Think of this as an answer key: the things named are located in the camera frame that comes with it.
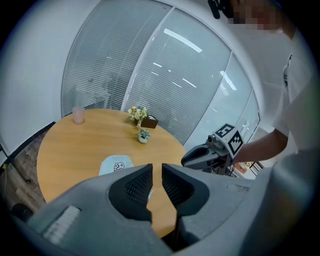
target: wooden floor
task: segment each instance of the wooden floor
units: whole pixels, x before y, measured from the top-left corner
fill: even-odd
[[[9,211],[15,204],[21,203],[35,213],[46,204],[39,187],[36,168],[39,147],[45,135],[46,132],[42,133],[16,156],[14,163],[18,171],[9,164],[0,176],[0,194]],[[26,184],[19,173],[25,179],[30,179],[31,183]]]

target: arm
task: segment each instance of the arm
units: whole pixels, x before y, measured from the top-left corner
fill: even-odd
[[[287,146],[288,137],[277,129],[252,143],[245,144],[233,159],[239,162],[258,162],[268,160],[280,154]]]

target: wooden box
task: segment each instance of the wooden box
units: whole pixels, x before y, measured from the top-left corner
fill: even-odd
[[[157,124],[158,124],[158,120],[152,116],[152,115],[149,115],[149,119],[144,119],[141,123],[141,127],[143,128],[150,128],[150,129],[154,129],[156,128]]]

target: window blinds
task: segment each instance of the window blinds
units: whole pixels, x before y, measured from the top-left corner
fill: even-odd
[[[169,10],[147,0],[103,0],[83,24],[67,58],[62,115],[75,106],[120,110],[140,54]]]
[[[184,144],[215,95],[230,54],[215,34],[175,9],[148,46],[125,109],[146,107]]]

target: pink cup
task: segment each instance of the pink cup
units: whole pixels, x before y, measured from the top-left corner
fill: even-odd
[[[81,125],[85,121],[85,109],[83,107],[76,106],[72,109],[73,122],[76,125]]]

